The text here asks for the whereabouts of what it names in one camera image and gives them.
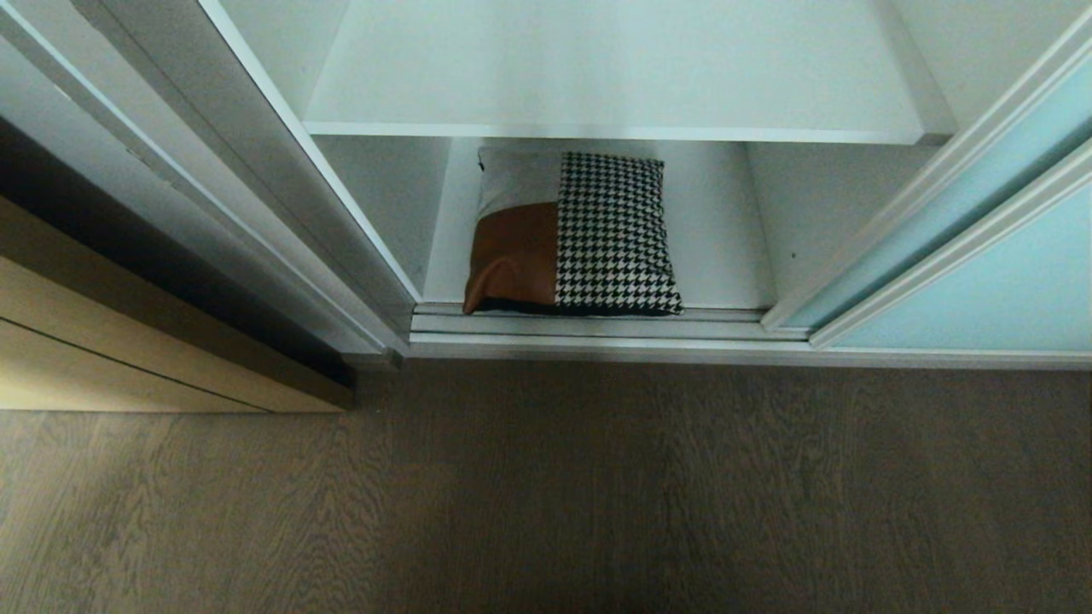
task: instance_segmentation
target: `brown leather patch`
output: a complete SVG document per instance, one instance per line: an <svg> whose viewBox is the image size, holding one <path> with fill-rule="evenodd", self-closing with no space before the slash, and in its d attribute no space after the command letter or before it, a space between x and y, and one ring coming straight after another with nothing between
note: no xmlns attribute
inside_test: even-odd
<svg viewBox="0 0 1092 614"><path fill-rule="evenodd" d="M478 221L464 314L485 298L554 305L556 286L556 202L513 206Z"/></svg>

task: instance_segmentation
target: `houndstooth pattern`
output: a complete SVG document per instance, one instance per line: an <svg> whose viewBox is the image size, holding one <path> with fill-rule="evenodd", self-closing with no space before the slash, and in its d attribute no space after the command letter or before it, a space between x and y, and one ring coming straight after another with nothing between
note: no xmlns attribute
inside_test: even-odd
<svg viewBox="0 0 1092 614"><path fill-rule="evenodd" d="M559 307L680 314L667 258L664 163L566 152L558 198Z"/></svg>

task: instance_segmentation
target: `floor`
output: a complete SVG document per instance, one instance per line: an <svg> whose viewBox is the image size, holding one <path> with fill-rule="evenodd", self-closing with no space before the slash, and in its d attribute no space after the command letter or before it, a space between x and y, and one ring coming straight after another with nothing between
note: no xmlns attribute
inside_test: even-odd
<svg viewBox="0 0 1092 614"><path fill-rule="evenodd" d="M2 612L1089 612L1090 376L411 362L0 412Z"/></svg>

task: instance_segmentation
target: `wooden floor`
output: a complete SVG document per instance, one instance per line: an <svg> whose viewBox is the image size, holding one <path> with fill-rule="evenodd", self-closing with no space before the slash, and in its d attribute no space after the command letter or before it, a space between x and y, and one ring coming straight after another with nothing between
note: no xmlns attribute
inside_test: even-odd
<svg viewBox="0 0 1092 614"><path fill-rule="evenodd" d="M0 412L2 612L1089 612L1089 374L411 363Z"/></svg>

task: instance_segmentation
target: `pillow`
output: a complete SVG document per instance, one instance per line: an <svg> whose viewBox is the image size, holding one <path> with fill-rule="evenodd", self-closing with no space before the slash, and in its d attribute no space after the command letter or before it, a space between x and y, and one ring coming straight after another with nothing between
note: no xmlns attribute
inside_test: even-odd
<svg viewBox="0 0 1092 614"><path fill-rule="evenodd" d="M483 147L463 311L682 312L667 256L664 163Z"/></svg>

